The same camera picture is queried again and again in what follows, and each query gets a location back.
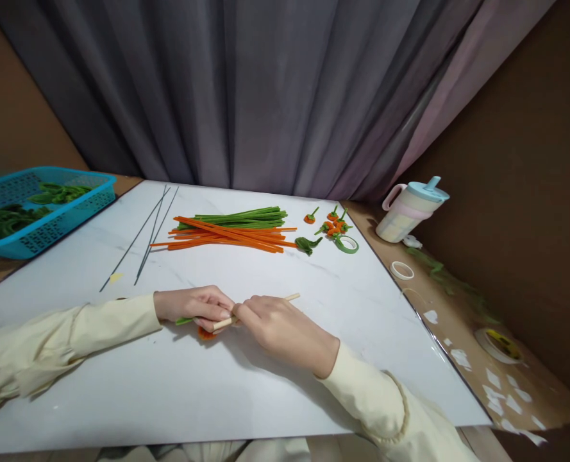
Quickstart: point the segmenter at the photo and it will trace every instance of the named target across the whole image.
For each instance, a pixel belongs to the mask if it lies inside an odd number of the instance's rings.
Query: paper scrap
[[[518,414],[522,414],[522,408],[517,403],[517,401],[513,398],[512,395],[507,395],[507,406],[511,407],[515,412]]]
[[[424,317],[433,324],[439,323],[439,315],[434,310],[426,311]]]
[[[501,420],[501,427],[504,428],[504,430],[511,432],[511,433],[518,433],[519,431],[514,427],[514,425],[509,422],[507,419],[502,419]]]
[[[527,431],[527,430],[519,430],[519,429],[515,428],[513,426],[513,424],[511,422],[509,422],[507,419],[501,420],[501,427],[508,432],[521,434],[521,435],[526,436],[529,440],[531,440],[534,444],[536,444],[536,446],[541,446],[542,443],[548,442],[542,436],[536,435],[536,434],[531,433],[530,431]]]
[[[460,366],[465,368],[467,371],[471,372],[471,363],[469,363],[468,358],[466,357],[466,352],[464,350],[452,350],[451,356],[456,360]]]
[[[539,427],[541,430],[545,430],[545,429],[546,429],[546,426],[545,426],[543,423],[541,423],[541,421],[540,421],[537,417],[531,416],[530,418],[531,418],[531,420],[533,421],[533,424],[535,424],[535,425],[536,425],[537,427]]]
[[[497,387],[498,389],[501,389],[501,379],[498,378],[498,375],[493,373],[488,368],[485,369],[485,373],[488,376],[488,380],[490,381],[490,383],[495,387]]]
[[[119,280],[122,276],[124,276],[123,273],[114,273],[113,275],[110,276],[110,284],[113,284],[114,282]]]
[[[520,396],[520,398],[522,398],[522,401],[533,402],[533,398],[524,390],[520,390],[519,388],[516,388],[516,393]]]
[[[500,402],[488,401],[488,407],[492,409],[495,413],[500,415],[500,417],[502,417],[503,414],[505,414],[505,412],[503,411],[503,406],[501,406]]]
[[[543,438],[543,436],[536,435],[528,430],[520,430],[520,434],[527,436],[528,439],[531,440],[535,444],[535,446],[538,447],[541,446],[543,443],[548,442],[545,438]]]
[[[505,399],[505,396],[494,391],[494,389],[488,387],[488,385],[483,385],[483,390],[485,391],[485,395],[488,397],[488,407],[502,417],[504,412],[500,399]]]
[[[502,395],[498,391],[494,391],[494,388],[490,388],[488,385],[483,385],[483,390],[490,401],[499,402],[499,399],[505,399],[505,395]]]
[[[516,380],[511,376],[511,375],[507,375],[507,381],[511,384],[511,386],[515,387],[515,388],[520,388],[516,382]]]

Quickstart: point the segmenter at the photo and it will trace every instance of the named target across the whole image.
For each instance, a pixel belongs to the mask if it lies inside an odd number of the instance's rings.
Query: yellow tape roll
[[[475,332],[475,338],[490,356],[501,363],[518,364],[523,361],[517,345],[494,329],[479,329]]]

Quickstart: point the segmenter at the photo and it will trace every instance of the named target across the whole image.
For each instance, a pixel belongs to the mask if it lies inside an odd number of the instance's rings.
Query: blue plastic basket
[[[0,257],[32,258],[116,199],[113,191],[115,176],[60,167],[35,167],[0,178],[0,208],[13,203],[26,210],[43,207],[27,200],[42,192],[39,189],[41,182],[94,189],[68,204],[47,204],[52,213],[0,239]]]

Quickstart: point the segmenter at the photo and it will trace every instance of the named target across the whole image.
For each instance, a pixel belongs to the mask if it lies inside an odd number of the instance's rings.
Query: black wire
[[[163,219],[161,220],[161,224],[158,226],[158,230],[156,231],[156,234],[155,234],[154,238],[152,239],[152,244],[155,243],[156,237],[158,236],[158,233],[161,231],[163,223],[165,222],[165,218],[167,217],[167,214],[169,213],[169,209],[171,209],[171,205],[174,203],[174,199],[176,198],[176,194],[178,193],[178,189],[180,189],[180,186],[178,186],[176,188],[176,192],[174,192],[174,196],[171,198],[171,202],[169,203],[169,207],[165,211],[165,215],[163,215]],[[137,281],[139,280],[139,276],[142,275],[142,271],[144,270],[144,265],[146,265],[146,261],[148,260],[149,253],[150,253],[150,246],[148,246],[146,255],[144,257],[144,261],[143,261],[141,267],[139,268],[139,273],[137,274],[137,278],[135,279],[135,284],[137,284]]]
[[[167,194],[165,192],[165,188],[167,187],[167,184],[163,185],[163,197],[165,197],[165,194]],[[163,205],[163,200],[161,200],[161,202],[158,204],[158,210],[156,212],[156,216],[155,216],[155,222],[152,224],[152,232],[150,233],[150,237],[148,237],[148,244],[146,245],[146,250],[144,252],[144,256],[142,258],[142,262],[139,264],[139,268],[137,268],[137,276],[135,277],[135,284],[137,284],[137,280],[139,279],[139,275],[142,272],[142,268],[144,267],[144,264],[146,263],[146,259],[148,258],[148,252],[150,252],[150,244],[152,243],[152,238],[155,235],[155,229],[156,229],[156,222],[158,221],[158,215],[159,213],[161,213],[161,206]]]
[[[163,194],[163,196],[161,196],[161,198],[158,200],[158,202],[156,203],[156,205],[154,206],[154,208],[152,209],[152,211],[150,212],[150,214],[148,215],[148,217],[146,218],[146,221],[144,222],[144,224],[142,225],[141,228],[139,228],[139,231],[137,232],[137,234],[135,235],[135,237],[133,238],[133,240],[131,241],[131,243],[129,244],[128,248],[126,249],[126,252],[124,252],[124,255],[122,256],[122,258],[120,259],[120,261],[118,262],[118,264],[116,265],[116,267],[113,269],[112,273],[107,276],[107,279],[105,280],[105,283],[103,283],[103,287],[101,287],[101,289],[99,290],[99,292],[103,292],[103,289],[105,288],[105,286],[107,286],[107,283],[110,281],[110,277],[112,277],[112,275],[116,272],[116,270],[118,269],[118,267],[121,265],[122,260],[124,260],[124,258],[126,257],[126,254],[129,253],[129,250],[131,250],[131,247],[133,246],[133,244],[135,244],[135,241],[137,240],[137,238],[139,237],[140,233],[143,231],[144,226],[146,225],[146,223],[148,222],[148,220],[150,219],[150,217],[152,216],[152,214],[155,212],[156,208],[158,207],[158,205],[163,202],[163,198],[165,197],[165,194]]]

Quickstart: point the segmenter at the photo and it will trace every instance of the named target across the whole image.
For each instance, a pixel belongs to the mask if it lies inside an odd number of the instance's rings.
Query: white marble tabletop
[[[166,196],[160,223],[177,185]],[[150,254],[133,285],[152,231],[148,221],[117,272],[99,289],[162,195],[142,182],[69,237],[0,284],[0,326],[86,302],[154,290],[218,285],[236,301],[287,296],[324,329],[414,392],[438,403],[455,425],[489,425],[454,367],[357,229],[360,250],[348,255],[324,239],[311,257],[295,248],[272,254],[206,245]],[[280,206],[289,234],[313,237],[332,201],[181,185],[157,241],[174,216],[229,214]],[[317,223],[303,218],[317,206]],[[196,326],[160,332],[85,361],[47,392],[0,409],[0,452],[237,440],[357,431],[353,419],[309,373],[266,356],[244,328],[216,341]]]

